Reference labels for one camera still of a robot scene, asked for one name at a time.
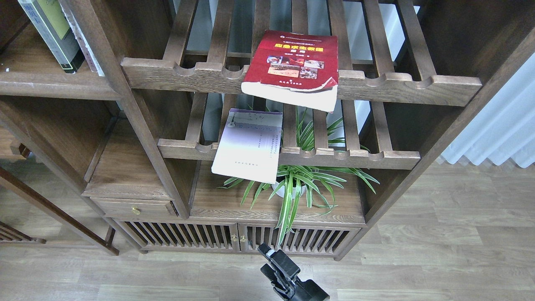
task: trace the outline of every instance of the cabinet door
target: cabinet door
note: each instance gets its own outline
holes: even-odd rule
[[[360,228],[293,227],[277,245],[279,229],[273,225],[239,224],[240,249],[242,252],[258,252],[266,243],[274,250],[289,254],[335,256],[355,237]]]
[[[235,223],[168,223],[122,221],[119,224],[147,251],[239,252]]]

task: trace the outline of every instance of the book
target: book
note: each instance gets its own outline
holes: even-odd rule
[[[280,112],[230,109],[212,172],[274,184],[281,131]]]
[[[338,38],[266,31],[242,92],[325,112],[338,91]]]
[[[83,63],[83,53],[65,20],[57,0],[18,0],[50,51],[66,73],[76,73]]]
[[[80,45],[80,49],[82,50],[83,56],[86,58],[86,62],[89,66],[89,69],[93,72],[97,72],[99,76],[104,76],[104,71],[102,71],[102,68],[98,63],[97,58],[95,57],[95,54],[91,49],[91,46],[87,42],[86,36],[84,36],[82,30],[80,29],[80,25],[78,25],[78,22],[76,21],[76,18],[74,17],[71,9],[69,9],[69,7],[65,5],[63,1],[64,0],[60,0],[60,5],[63,10],[63,14],[65,15],[65,18],[67,19],[67,22],[72,29],[74,37],[78,41],[78,45]]]

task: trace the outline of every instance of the wooden cabinet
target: wooden cabinet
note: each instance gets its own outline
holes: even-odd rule
[[[236,104],[269,28],[270,2],[256,1],[249,53],[228,52],[232,19],[248,18],[233,16],[238,3],[231,0],[219,0],[205,52],[186,49],[197,1],[182,0],[174,21],[168,1],[62,2],[106,77],[87,66],[62,73],[27,26],[0,54],[2,123],[141,250],[254,252],[261,242],[273,245],[279,200],[249,209],[239,206],[244,187],[217,189],[224,177],[209,167],[218,143],[202,136],[208,93],[225,94],[222,120]],[[327,215],[302,206],[282,247],[288,252],[343,258],[535,50],[532,2],[358,2],[372,61],[351,60],[343,1],[326,1],[325,11],[339,39],[346,147],[327,145],[326,115],[314,112],[316,148],[300,150],[295,108],[284,105],[280,164],[369,168],[381,185],[374,194],[350,179]],[[406,36],[394,62],[379,2],[396,5]],[[292,31],[306,33],[306,1],[292,5]],[[418,16],[413,5],[421,7]],[[371,101],[360,134],[353,99]],[[114,101],[127,119],[117,120]]]

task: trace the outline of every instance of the spider plant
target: spider plant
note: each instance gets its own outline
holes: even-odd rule
[[[304,151],[311,151],[314,149],[314,125],[312,121],[304,124],[304,116],[306,110],[304,111],[302,117],[299,117],[299,114],[296,111],[296,120],[298,121],[296,127],[296,142],[297,146],[301,147]],[[327,127],[327,135],[332,135],[336,129],[342,127],[342,118],[337,119],[331,125]],[[343,143],[345,142],[343,137],[338,137],[334,139],[329,139],[328,143]],[[279,189],[284,187],[284,197],[282,198],[282,206],[280,209],[279,221],[276,228],[279,229],[277,245],[282,244],[284,236],[292,231],[292,225],[297,214],[297,207],[301,199],[301,195],[306,193],[307,207],[311,208],[312,206],[326,209],[326,212],[322,214],[328,214],[336,207],[336,198],[333,191],[333,186],[343,188],[345,179],[332,175],[333,172],[338,172],[342,174],[355,175],[362,179],[364,183],[375,193],[375,189],[371,185],[371,182],[379,184],[379,182],[368,175],[360,168],[347,168],[347,167],[318,167],[318,166],[304,166],[304,165],[280,165],[277,170],[277,178],[282,178],[279,181],[278,185],[273,188],[273,192],[268,197],[268,200],[271,200],[273,196],[277,193]],[[226,180],[223,183],[222,189],[230,189],[241,182],[244,179],[232,177]],[[256,181],[250,180],[241,199],[241,205],[245,203],[247,196],[249,195],[251,189],[256,184]],[[253,200],[251,202],[250,208],[252,209],[258,196],[264,190],[269,189],[272,184],[269,183],[260,183],[256,188]],[[327,192],[330,194],[330,202],[320,191],[318,186],[324,187]],[[319,204],[315,202],[314,196],[317,196],[320,200]]]

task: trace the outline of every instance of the white pot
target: white pot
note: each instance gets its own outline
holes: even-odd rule
[[[277,186],[279,185],[279,182],[275,182],[275,184],[271,184],[271,188],[273,190],[275,190],[277,188]],[[305,192],[307,191],[307,187],[306,186],[301,186],[301,195],[302,196]],[[282,186],[281,188],[279,188],[279,190],[276,191],[276,194],[278,196],[280,196],[281,198],[284,198],[284,192],[285,192],[285,187]],[[295,194],[296,194],[296,191],[295,191],[295,187],[292,189],[292,199],[295,199]]]

